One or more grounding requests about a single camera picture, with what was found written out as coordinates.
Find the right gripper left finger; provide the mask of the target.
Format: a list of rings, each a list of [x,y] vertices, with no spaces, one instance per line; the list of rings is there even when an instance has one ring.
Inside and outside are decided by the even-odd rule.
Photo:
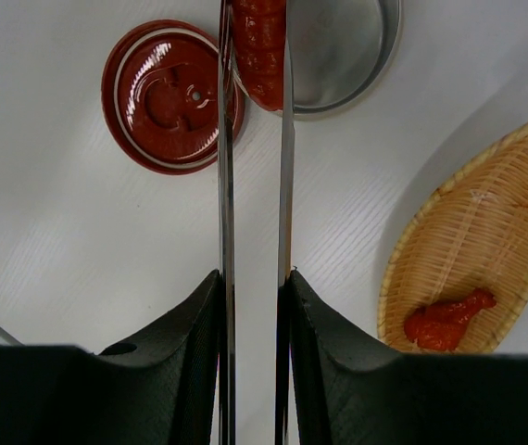
[[[207,444],[215,399],[220,276],[92,354],[0,347],[0,444]]]

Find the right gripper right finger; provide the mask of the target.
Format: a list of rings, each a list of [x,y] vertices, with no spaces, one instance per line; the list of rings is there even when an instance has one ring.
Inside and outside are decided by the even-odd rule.
[[[528,444],[528,355],[399,352],[292,271],[277,299],[279,444],[290,403],[303,444]]]

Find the red octopus sausage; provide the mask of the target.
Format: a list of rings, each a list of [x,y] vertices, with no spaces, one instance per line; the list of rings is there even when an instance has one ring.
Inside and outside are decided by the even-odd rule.
[[[409,342],[421,349],[453,351],[464,337],[471,319],[496,305],[490,291],[475,288],[462,300],[438,301],[419,307],[404,322],[404,333]]]

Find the metal tongs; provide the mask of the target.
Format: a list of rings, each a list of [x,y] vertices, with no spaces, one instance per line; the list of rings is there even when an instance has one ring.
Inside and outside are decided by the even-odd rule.
[[[290,359],[289,279],[292,270],[292,219],[295,171],[295,101],[293,61],[287,26],[283,55],[282,149],[280,172],[278,295],[276,311],[274,442],[287,442]],[[220,3],[218,61],[218,196],[221,306],[219,355],[219,444],[236,442],[235,263],[233,201],[233,76],[232,3]]]

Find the red round lid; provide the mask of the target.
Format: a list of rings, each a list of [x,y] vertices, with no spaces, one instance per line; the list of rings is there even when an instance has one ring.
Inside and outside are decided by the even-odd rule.
[[[111,50],[101,103],[112,137],[150,171],[184,175],[217,159],[216,39],[175,19],[143,23]]]

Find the red sausage piece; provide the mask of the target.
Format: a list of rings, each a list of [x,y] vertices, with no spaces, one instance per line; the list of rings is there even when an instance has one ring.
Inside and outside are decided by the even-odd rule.
[[[261,108],[283,108],[284,0],[232,2],[235,63],[246,93]]]

